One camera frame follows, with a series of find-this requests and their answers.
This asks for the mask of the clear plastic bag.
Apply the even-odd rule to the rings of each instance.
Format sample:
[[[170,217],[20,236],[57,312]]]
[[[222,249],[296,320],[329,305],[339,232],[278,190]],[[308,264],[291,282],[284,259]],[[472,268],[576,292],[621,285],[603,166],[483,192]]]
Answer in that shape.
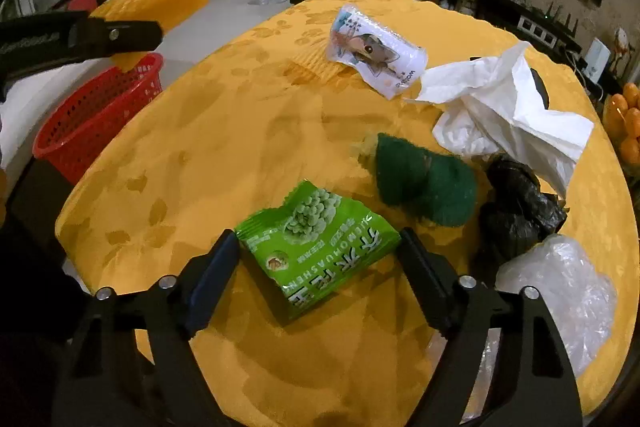
[[[596,270],[576,239],[552,234],[495,268],[483,260],[473,277],[512,294],[525,286],[536,287],[559,329],[577,377],[611,336],[617,303],[615,287],[609,277]]]

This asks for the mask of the green snack bag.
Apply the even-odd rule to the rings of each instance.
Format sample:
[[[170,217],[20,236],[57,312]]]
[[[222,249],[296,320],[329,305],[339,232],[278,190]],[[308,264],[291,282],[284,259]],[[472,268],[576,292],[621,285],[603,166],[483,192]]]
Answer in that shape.
[[[245,219],[235,234],[282,291],[290,317],[320,303],[400,243],[399,233],[362,202],[308,180],[281,206]]]

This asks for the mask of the black plastic bag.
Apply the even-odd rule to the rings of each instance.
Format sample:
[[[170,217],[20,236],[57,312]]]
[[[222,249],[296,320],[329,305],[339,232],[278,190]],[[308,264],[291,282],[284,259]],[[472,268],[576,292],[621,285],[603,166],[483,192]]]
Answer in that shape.
[[[470,272],[492,286],[501,265],[561,230],[568,208],[558,195],[541,191],[532,169],[506,154],[491,156],[485,174],[491,190],[478,213],[478,248]]]

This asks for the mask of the green scouring pad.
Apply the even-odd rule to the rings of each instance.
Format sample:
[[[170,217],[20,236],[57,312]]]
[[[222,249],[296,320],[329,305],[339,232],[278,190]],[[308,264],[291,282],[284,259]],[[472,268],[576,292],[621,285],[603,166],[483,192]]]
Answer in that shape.
[[[475,173],[456,156],[380,133],[374,175],[382,202],[401,208],[413,219],[457,228],[472,217],[477,198]]]

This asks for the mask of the white paper towel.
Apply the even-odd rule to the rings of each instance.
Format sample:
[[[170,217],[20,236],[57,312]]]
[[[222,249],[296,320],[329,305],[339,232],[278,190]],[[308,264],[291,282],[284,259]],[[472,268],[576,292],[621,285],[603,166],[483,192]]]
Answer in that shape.
[[[520,42],[499,56],[450,63],[421,76],[416,103],[444,104],[436,142],[464,158],[503,152],[567,195],[593,123],[544,107]]]

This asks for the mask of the white tissue pack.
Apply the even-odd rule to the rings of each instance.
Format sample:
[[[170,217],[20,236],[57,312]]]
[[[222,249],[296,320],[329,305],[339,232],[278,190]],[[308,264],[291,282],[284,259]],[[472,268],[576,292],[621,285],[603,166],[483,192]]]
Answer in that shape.
[[[415,46],[355,5],[341,7],[329,31],[329,61],[349,66],[369,87],[393,100],[426,71],[426,49]]]

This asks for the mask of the red plastic basket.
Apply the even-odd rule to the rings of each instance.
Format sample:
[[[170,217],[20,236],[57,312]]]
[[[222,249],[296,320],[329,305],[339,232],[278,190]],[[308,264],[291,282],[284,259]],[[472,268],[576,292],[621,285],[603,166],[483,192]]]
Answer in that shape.
[[[133,69],[114,66],[69,95],[44,122],[32,153],[77,183],[125,124],[162,92],[158,53],[146,54]]]

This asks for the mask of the yellow tablecloth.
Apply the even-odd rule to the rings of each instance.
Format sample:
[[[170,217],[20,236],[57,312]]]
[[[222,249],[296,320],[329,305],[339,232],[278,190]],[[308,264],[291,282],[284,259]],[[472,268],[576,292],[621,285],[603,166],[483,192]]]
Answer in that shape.
[[[406,224],[378,201],[355,147],[386,132],[434,148],[440,110],[412,95],[386,100],[328,61],[346,4],[423,46],[432,65],[516,41],[416,0],[307,0],[244,32],[130,120],[66,200],[55,234],[89,288],[149,288],[302,180]],[[244,257],[191,347],[224,413],[245,425],[401,426],[430,377],[431,337],[393,257],[294,320]]]

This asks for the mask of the bowl of oranges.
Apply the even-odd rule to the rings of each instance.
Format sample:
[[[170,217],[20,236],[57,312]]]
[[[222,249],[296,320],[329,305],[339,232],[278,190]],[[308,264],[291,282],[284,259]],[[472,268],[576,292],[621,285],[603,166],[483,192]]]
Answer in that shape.
[[[639,176],[639,87],[624,84],[623,92],[605,99],[602,122],[627,176]]]

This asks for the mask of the white router box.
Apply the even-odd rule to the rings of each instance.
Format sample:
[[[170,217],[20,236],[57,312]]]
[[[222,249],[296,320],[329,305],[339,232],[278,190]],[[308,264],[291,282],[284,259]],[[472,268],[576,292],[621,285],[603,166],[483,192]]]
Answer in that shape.
[[[600,39],[594,38],[585,56],[584,75],[591,82],[598,83],[610,56],[610,49]]]

